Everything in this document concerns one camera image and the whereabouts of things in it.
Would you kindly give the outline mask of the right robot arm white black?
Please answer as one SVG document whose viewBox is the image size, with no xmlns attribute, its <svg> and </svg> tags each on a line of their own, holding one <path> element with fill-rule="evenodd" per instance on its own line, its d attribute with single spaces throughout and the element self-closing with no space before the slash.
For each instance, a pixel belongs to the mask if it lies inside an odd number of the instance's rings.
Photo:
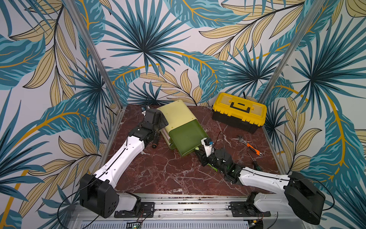
<svg viewBox="0 0 366 229">
<path fill-rule="evenodd" d="M 265 190 L 265 194 L 252 192 L 247 199 L 255 211 L 290 213 L 309 224 L 320 224 L 326 197 L 301 173 L 279 175 L 240 166 L 223 148 L 205 151 L 199 147 L 194 152 L 202 166 L 215 168 L 228 183 Z"/>
</svg>

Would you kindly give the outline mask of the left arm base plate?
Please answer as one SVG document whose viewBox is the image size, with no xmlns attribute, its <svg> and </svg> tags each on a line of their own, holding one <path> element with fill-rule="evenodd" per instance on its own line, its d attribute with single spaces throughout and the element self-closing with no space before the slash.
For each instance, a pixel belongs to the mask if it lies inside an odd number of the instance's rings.
<svg viewBox="0 0 366 229">
<path fill-rule="evenodd" d="M 152 218 L 155 212 L 154 202 L 139 202 L 131 211 L 115 211 L 114 218 Z"/>
</svg>

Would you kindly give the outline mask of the green cookie packet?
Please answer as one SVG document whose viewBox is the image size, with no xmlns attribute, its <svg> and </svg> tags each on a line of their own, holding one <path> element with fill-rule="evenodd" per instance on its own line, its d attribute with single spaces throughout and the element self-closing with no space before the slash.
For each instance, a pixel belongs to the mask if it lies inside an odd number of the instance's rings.
<svg viewBox="0 0 366 229">
<path fill-rule="evenodd" d="M 214 166 L 212 166 L 211 164 L 208 164 L 208 166 L 209 166 L 210 168 L 212 168 L 215 172 L 218 172 L 218 169 L 217 169 L 217 168 L 215 168 Z"/>
</svg>

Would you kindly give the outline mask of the pale green drawer cabinet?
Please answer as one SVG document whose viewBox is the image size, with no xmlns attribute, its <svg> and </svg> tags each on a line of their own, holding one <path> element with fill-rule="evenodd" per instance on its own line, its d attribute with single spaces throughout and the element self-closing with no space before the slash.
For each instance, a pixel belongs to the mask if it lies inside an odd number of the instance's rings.
<svg viewBox="0 0 366 229">
<path fill-rule="evenodd" d="M 182 100 L 174 101 L 157 109 L 163 113 L 168 122 L 168 125 L 160 130 L 160 134 L 162 134 L 169 148 L 175 149 L 169 132 L 196 120 L 196 117 Z"/>
</svg>

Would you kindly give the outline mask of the green top drawer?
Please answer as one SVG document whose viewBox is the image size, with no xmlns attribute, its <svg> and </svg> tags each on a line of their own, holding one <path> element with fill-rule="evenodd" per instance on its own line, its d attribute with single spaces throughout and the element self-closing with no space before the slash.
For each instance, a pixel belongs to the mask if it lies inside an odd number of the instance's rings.
<svg viewBox="0 0 366 229">
<path fill-rule="evenodd" d="M 208 138 L 197 119 L 188 122 L 169 132 L 169 148 L 177 150 L 181 157 L 192 153 L 196 147 L 202 145 L 201 140 Z"/>
</svg>

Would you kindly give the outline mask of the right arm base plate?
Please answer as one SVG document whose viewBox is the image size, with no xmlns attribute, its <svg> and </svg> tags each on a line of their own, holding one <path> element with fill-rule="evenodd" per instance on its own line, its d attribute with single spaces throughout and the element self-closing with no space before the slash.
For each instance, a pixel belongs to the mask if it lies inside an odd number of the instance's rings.
<svg viewBox="0 0 366 229">
<path fill-rule="evenodd" d="M 254 204 L 247 202 L 230 202 L 228 209 L 231 211 L 233 217 L 253 217 L 253 218 L 264 218 L 270 217 L 271 213 L 261 212 Z"/>
</svg>

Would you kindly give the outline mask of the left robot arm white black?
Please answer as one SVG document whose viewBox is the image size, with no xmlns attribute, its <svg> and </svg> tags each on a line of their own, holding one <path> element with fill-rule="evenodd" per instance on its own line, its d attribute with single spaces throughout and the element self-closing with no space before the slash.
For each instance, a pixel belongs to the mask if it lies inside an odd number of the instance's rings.
<svg viewBox="0 0 366 229">
<path fill-rule="evenodd" d="M 141 198 L 129 193 L 117 194 L 115 188 L 132 161 L 166 126 L 168 121 L 160 110 L 147 109 L 144 119 L 128 133 L 117 153 L 94 174 L 81 178 L 80 205 L 103 218 L 110 217 L 116 211 L 139 214 Z"/>
</svg>

